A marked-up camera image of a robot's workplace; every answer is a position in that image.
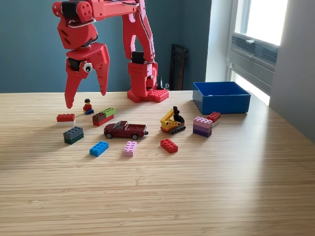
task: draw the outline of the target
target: dark green lego brick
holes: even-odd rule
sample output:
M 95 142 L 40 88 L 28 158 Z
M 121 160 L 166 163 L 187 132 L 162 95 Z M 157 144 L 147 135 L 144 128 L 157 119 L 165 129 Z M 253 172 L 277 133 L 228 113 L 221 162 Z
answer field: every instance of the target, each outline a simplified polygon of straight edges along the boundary
M 63 133 L 63 137 L 65 139 L 71 140 L 71 139 L 74 139 L 75 137 L 77 137 L 77 136 L 79 136 L 81 134 L 83 134 L 83 128 L 75 126 L 72 129 L 64 132 Z
M 84 134 L 83 134 L 83 133 L 80 134 L 79 136 L 77 136 L 77 137 L 71 139 L 71 140 L 69 140 L 69 139 L 64 139 L 64 142 L 65 142 L 66 144 L 74 144 L 75 142 L 79 141 L 79 140 L 82 139 L 82 138 L 84 138 Z
M 102 111 L 105 115 L 106 115 L 106 118 L 112 116 L 113 114 L 116 113 L 116 109 L 115 108 L 107 108 L 106 110 Z

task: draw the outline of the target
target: red toy car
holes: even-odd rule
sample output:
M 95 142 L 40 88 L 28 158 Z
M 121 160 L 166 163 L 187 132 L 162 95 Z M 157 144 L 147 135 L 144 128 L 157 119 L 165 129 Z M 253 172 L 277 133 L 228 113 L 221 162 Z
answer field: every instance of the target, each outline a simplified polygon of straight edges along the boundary
M 113 137 L 132 138 L 137 140 L 147 135 L 147 126 L 144 124 L 128 124 L 128 121 L 119 121 L 116 124 L 109 124 L 104 128 L 104 135 L 111 139 Z

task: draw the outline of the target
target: dark object against wall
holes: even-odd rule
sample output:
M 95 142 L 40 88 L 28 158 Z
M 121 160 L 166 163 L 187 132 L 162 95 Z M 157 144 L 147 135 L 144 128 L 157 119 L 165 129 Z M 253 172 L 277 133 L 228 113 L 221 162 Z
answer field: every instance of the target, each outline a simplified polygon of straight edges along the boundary
M 185 62 L 187 59 L 188 49 L 177 44 L 172 44 L 171 63 L 169 67 L 169 88 L 171 91 L 183 90 Z

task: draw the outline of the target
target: excavator track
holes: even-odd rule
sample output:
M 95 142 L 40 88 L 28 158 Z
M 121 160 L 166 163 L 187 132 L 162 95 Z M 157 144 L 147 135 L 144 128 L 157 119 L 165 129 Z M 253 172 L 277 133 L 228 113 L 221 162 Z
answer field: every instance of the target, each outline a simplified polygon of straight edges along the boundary
M 177 133 L 179 133 L 181 131 L 184 131 L 185 129 L 186 129 L 186 126 L 181 125 L 181 126 L 178 126 L 178 127 L 174 128 L 174 129 L 169 130 L 168 133 L 169 134 L 177 134 Z

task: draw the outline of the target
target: toy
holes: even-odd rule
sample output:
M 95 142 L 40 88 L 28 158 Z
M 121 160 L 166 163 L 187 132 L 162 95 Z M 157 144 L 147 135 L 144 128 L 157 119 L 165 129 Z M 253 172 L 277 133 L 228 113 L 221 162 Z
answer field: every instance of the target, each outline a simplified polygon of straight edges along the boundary
M 167 90 L 157 87 L 158 64 L 155 62 L 153 35 L 146 16 L 144 0 L 77 0 L 55 2 L 53 13 L 60 17 L 57 30 L 66 53 L 67 83 L 65 101 L 72 107 L 82 79 L 96 70 L 102 95 L 106 94 L 110 58 L 106 45 L 98 38 L 93 23 L 105 18 L 122 16 L 125 55 L 131 60 L 128 73 L 131 90 L 127 96 L 134 102 L 161 102 L 169 97 Z M 139 38 L 144 52 L 135 51 Z
M 221 120 L 221 114 L 219 112 L 212 112 L 211 115 L 207 117 L 207 119 L 211 120 L 212 126 L 215 127 Z
M 108 142 L 98 142 L 93 148 L 90 149 L 90 155 L 99 157 L 108 149 L 109 145 Z
M 204 115 L 246 113 L 251 95 L 235 82 L 194 82 L 192 98 Z
M 179 115 L 177 107 L 173 107 L 173 109 L 161 119 L 161 124 L 161 130 L 169 134 L 176 134 L 186 129 L 185 121 Z
M 86 115 L 90 115 L 94 113 L 94 110 L 92 109 L 92 105 L 90 104 L 90 100 L 87 98 L 84 100 L 85 105 L 83 107 L 83 113 L 85 113 Z
M 169 139 L 161 140 L 161 147 L 164 148 L 168 153 L 174 153 L 178 151 L 178 146 Z
M 95 126 L 101 126 L 105 124 L 106 122 L 110 121 L 114 118 L 114 114 L 116 113 L 115 108 L 107 108 L 106 110 L 96 114 L 93 116 L 93 125 Z
M 206 138 L 210 137 L 212 134 L 212 121 L 202 117 L 196 117 L 193 120 L 192 132 Z
M 128 124 L 127 121 L 119 121 L 116 124 L 108 124 L 104 128 L 104 135 L 111 139 L 113 137 L 132 138 L 137 140 L 149 133 L 146 131 L 147 126 L 144 124 Z
M 66 144 L 74 144 L 83 137 L 84 137 L 83 128 L 78 126 L 63 133 L 64 142 Z
M 59 126 L 68 126 L 75 125 L 75 116 L 74 114 L 59 114 L 57 116 L 57 125 Z
M 133 156 L 137 149 L 137 142 L 128 142 L 124 149 L 124 156 Z

